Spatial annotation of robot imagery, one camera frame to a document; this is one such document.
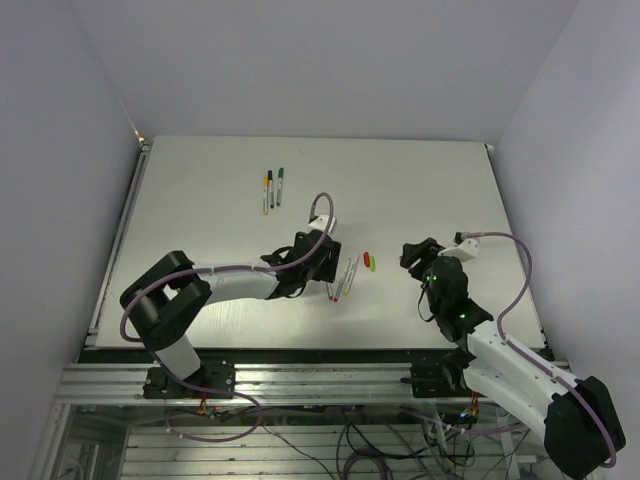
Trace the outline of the white pen yellow end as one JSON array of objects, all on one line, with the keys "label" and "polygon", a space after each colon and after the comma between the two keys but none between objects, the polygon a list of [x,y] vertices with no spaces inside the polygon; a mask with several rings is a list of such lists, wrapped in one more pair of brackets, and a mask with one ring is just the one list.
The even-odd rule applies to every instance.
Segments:
[{"label": "white pen yellow end", "polygon": [[263,215],[267,216],[269,214],[269,202],[268,202],[268,187],[264,186],[264,179],[263,179],[263,194],[262,194],[262,210],[263,210]]}]

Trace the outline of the white pen green end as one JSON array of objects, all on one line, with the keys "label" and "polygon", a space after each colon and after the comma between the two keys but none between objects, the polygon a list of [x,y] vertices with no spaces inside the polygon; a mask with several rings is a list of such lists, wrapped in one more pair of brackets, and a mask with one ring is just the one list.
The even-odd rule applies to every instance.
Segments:
[{"label": "white pen green end", "polygon": [[277,174],[277,190],[276,190],[276,206],[277,207],[280,207],[282,204],[283,183],[284,183],[284,178],[280,180]]}]

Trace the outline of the white pen blue end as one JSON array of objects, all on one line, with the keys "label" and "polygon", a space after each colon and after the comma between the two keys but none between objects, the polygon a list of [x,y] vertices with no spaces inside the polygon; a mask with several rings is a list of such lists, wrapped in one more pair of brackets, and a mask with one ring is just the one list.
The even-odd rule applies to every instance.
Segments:
[{"label": "white pen blue end", "polygon": [[271,209],[275,208],[275,188],[274,188],[274,178],[273,181],[270,181],[270,184],[268,186],[268,202],[269,202],[269,207]]}]

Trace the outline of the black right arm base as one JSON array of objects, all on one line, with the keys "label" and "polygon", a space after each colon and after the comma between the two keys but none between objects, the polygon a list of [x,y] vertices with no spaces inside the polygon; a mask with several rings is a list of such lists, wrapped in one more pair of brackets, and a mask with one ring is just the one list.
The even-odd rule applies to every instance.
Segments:
[{"label": "black right arm base", "polygon": [[411,361],[400,382],[411,387],[414,398],[470,397],[464,371],[476,357],[460,348],[427,350]]}]

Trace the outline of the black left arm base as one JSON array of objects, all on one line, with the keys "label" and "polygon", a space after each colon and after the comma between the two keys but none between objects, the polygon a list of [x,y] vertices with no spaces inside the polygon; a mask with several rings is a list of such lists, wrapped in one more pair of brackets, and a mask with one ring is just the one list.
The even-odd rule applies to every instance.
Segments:
[{"label": "black left arm base", "polygon": [[143,385],[144,399],[230,399],[235,386],[235,369],[225,361],[205,363],[184,380],[164,366],[148,370]]}]

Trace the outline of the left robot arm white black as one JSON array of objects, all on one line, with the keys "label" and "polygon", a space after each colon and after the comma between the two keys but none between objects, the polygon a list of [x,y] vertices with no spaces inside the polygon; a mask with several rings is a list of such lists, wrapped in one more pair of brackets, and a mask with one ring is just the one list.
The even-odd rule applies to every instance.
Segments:
[{"label": "left robot arm white black", "polygon": [[342,244],[320,230],[298,232],[294,244],[254,263],[198,266],[176,250],[162,257],[120,297],[121,332],[130,322],[182,397],[203,387],[204,365],[186,332],[209,305],[240,299],[292,299],[310,282],[335,281]]}]

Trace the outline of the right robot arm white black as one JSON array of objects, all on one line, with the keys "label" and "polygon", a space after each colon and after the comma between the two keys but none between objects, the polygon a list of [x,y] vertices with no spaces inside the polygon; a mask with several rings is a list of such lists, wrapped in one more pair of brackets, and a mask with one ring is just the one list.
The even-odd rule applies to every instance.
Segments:
[{"label": "right robot arm white black", "polygon": [[606,385],[542,358],[506,332],[502,315],[471,299],[463,264],[477,256],[483,236],[457,233],[451,247],[433,238],[402,247],[401,267],[420,282],[430,320],[456,346],[444,361],[442,387],[455,396],[471,390],[515,416],[571,479],[614,467],[626,438]]}]

